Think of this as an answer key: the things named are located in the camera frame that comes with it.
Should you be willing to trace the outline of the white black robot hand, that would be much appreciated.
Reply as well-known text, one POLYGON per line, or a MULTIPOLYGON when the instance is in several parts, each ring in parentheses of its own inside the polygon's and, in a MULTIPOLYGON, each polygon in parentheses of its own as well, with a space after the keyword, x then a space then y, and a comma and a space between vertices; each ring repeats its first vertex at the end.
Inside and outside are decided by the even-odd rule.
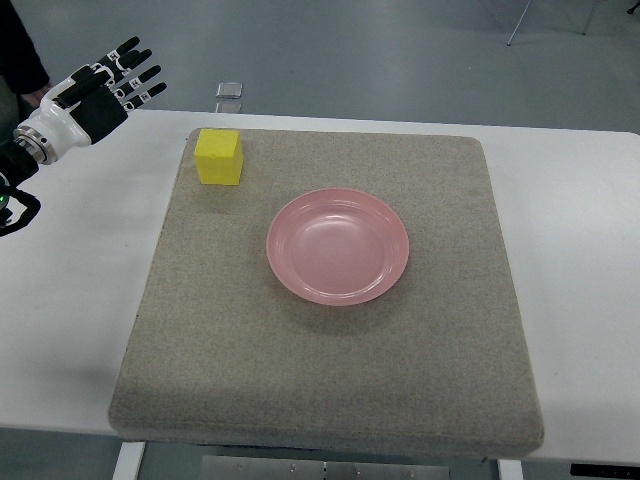
POLYGON ((152 55, 128 39, 98 61, 86 64, 49 90, 40 106, 14 130, 14 142, 38 164, 52 164, 73 148, 94 145, 129 114, 166 89, 150 81, 161 67, 136 73, 152 55))

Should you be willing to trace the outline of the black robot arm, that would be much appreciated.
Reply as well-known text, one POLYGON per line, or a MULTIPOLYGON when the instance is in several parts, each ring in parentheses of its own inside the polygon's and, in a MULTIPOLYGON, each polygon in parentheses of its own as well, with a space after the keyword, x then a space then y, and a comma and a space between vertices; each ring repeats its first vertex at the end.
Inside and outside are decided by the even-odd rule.
POLYGON ((1 143, 1 236, 7 236, 28 226, 41 209, 40 201, 19 185, 35 175, 38 163, 31 153, 15 141, 1 143), (12 212, 8 201, 15 199, 24 207, 16 221, 10 221, 12 212))

